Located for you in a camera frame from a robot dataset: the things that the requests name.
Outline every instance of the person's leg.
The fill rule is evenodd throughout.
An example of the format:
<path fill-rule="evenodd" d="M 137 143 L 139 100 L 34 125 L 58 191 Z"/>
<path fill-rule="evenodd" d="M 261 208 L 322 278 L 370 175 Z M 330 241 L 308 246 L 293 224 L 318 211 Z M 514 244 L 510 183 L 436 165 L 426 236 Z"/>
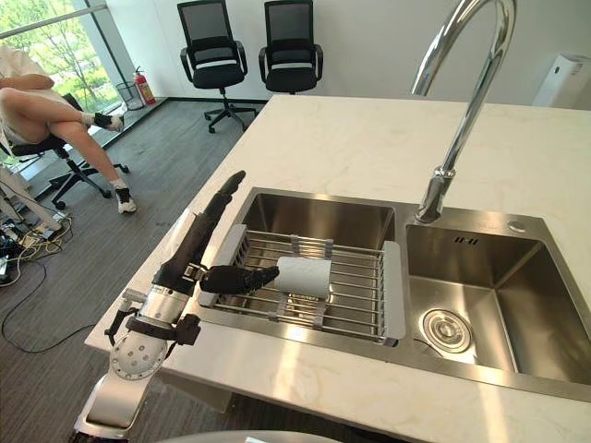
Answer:
<path fill-rule="evenodd" d="M 8 126 L 33 145 L 41 143 L 49 137 L 49 129 L 47 129 L 45 123 L 30 120 L 24 115 L 16 112 L 10 105 L 11 101 L 11 92 L 6 92 L 6 89 L 1 89 L 0 114 Z"/>
<path fill-rule="evenodd" d="M 20 132 L 21 129 L 23 131 L 30 130 L 29 125 L 27 123 L 23 124 L 23 122 L 42 124 L 79 122 L 117 131 L 123 129 L 123 120 L 120 116 L 83 113 L 67 103 L 57 102 L 40 95 L 11 88 L 0 90 L 0 108 L 8 125 L 23 136 L 27 136 L 27 133 Z"/>
<path fill-rule="evenodd" d="M 84 157 L 84 160 L 111 182 L 111 185 L 115 188 L 120 213 L 134 212 L 136 210 L 136 204 L 129 194 L 126 183 L 119 177 L 104 149 L 90 136 L 82 123 L 50 123 L 49 130 L 56 137 L 63 139 L 77 150 Z"/>
<path fill-rule="evenodd" d="M 101 148 L 94 138 L 87 132 L 82 123 L 57 122 L 50 123 L 49 130 L 56 137 L 61 138 L 67 144 L 76 149 L 84 160 L 96 168 L 104 178 L 113 182 L 119 178 L 119 174 L 113 167 L 107 153 Z"/>

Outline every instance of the stainless steel sink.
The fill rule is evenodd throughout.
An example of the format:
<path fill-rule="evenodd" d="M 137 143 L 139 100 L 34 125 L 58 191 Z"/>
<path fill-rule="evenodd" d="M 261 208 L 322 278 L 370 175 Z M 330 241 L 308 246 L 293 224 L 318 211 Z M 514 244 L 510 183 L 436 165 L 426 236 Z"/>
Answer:
<path fill-rule="evenodd" d="M 415 212 L 416 205 L 405 203 L 255 188 L 235 220 L 256 235 L 332 239 L 347 251 L 398 243 L 406 335 L 395 347 L 377 340 L 369 313 L 376 305 L 366 301 L 375 295 L 366 284 L 347 280 L 344 265 L 332 271 L 355 288 L 353 301 L 339 297 L 343 287 L 332 287 L 327 311 L 332 320 L 325 330 L 305 318 L 282 323 L 257 317 L 254 308 L 262 312 L 265 303 L 273 303 L 272 288 L 238 307 L 200 307 L 198 314 L 230 327 L 449 376 L 591 401 L 591 314 L 546 224 L 533 217 L 446 209 L 426 226 Z M 281 248 L 281 242 L 272 243 Z M 246 266 L 265 266 L 262 256 L 250 256 Z M 361 269 L 367 264 L 357 255 L 349 260 Z M 372 272 L 368 267 L 361 273 L 371 279 Z M 335 313 L 340 312 L 351 316 L 354 333 L 339 333 L 344 323 Z"/>

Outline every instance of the black shoe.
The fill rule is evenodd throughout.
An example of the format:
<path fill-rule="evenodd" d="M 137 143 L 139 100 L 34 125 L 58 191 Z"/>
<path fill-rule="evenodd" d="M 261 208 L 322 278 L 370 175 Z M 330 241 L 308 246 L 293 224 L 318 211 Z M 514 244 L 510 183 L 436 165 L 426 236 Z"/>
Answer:
<path fill-rule="evenodd" d="M 120 214 L 124 212 L 135 212 L 138 209 L 136 202 L 129 195 L 128 187 L 116 188 L 115 195 L 117 196 L 117 210 Z"/>

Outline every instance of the marble countertop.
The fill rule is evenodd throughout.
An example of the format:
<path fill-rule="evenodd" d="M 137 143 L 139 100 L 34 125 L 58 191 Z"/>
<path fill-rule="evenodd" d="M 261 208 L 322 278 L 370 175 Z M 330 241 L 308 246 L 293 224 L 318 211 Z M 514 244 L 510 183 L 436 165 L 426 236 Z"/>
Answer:
<path fill-rule="evenodd" d="M 252 186 L 417 203 L 464 109 L 453 102 L 274 96 L 188 207 L 201 210 L 229 175 L 246 170 L 203 262 L 212 260 Z M 486 105 L 445 205 L 542 217 L 591 304 L 589 165 L 591 112 Z M 127 287 L 150 289 L 168 235 Z M 110 349 L 103 330 L 117 306 L 90 333 L 89 346 Z M 591 403 L 209 323 L 195 346 L 177 347 L 164 366 L 411 440 L 583 442 L 591 436 Z"/>

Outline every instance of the sink drain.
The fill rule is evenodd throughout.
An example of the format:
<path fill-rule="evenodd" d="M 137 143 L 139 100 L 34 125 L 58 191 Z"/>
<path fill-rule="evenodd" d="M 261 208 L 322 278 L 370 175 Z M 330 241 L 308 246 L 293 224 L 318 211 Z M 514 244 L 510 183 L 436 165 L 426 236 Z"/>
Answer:
<path fill-rule="evenodd" d="M 451 311 L 434 309 L 423 317 L 423 330 L 428 341 L 446 353 L 462 353 L 472 342 L 467 323 Z"/>

